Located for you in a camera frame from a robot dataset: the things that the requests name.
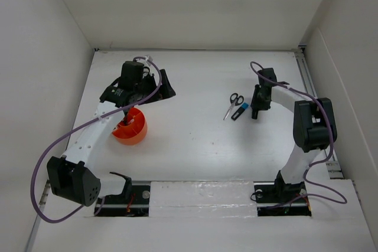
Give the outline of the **pink marker cap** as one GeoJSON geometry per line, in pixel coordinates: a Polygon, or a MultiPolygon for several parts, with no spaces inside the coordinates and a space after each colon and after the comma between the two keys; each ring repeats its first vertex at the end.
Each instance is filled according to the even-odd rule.
{"type": "Polygon", "coordinates": [[[252,115],[251,118],[254,120],[258,119],[259,110],[258,109],[252,109],[252,115]]]}

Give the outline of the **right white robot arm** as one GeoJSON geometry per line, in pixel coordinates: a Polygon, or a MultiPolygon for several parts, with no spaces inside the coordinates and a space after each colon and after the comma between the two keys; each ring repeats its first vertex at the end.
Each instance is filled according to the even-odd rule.
{"type": "Polygon", "coordinates": [[[251,108],[252,119],[261,111],[277,103],[291,111],[295,146],[285,166],[278,172],[273,194],[280,201],[287,201],[304,186],[304,175],[310,169],[321,150],[332,146],[337,138],[337,128],[332,102],[328,98],[314,96],[278,82],[273,68],[261,68],[255,72],[259,83],[255,85],[251,108]]]}

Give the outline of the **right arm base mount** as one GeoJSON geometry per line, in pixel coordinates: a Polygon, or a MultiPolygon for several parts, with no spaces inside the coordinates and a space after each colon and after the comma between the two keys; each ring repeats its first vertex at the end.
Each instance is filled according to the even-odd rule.
{"type": "Polygon", "coordinates": [[[254,192],[250,199],[257,204],[258,217],[286,217],[286,216],[312,216],[308,198],[300,198],[291,204],[282,207],[275,205],[292,201],[300,196],[300,193],[306,193],[303,182],[289,188],[279,188],[273,182],[254,183],[254,192]]]}

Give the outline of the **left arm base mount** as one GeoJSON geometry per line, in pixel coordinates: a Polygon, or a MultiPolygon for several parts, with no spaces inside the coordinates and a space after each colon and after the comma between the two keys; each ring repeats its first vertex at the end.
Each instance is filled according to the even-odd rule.
{"type": "Polygon", "coordinates": [[[150,181],[111,172],[117,180],[102,181],[102,190],[94,206],[95,217],[148,217],[150,181]]]}

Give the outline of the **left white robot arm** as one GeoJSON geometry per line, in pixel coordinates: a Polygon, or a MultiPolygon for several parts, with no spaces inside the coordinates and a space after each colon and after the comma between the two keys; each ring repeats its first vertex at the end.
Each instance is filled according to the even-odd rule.
{"type": "Polygon", "coordinates": [[[106,139],[130,109],[175,96],[164,69],[155,79],[138,57],[122,64],[120,76],[99,98],[95,121],[83,128],[74,143],[59,157],[47,162],[52,193],[88,207],[99,197],[101,182],[93,173],[95,162],[106,139]]]}

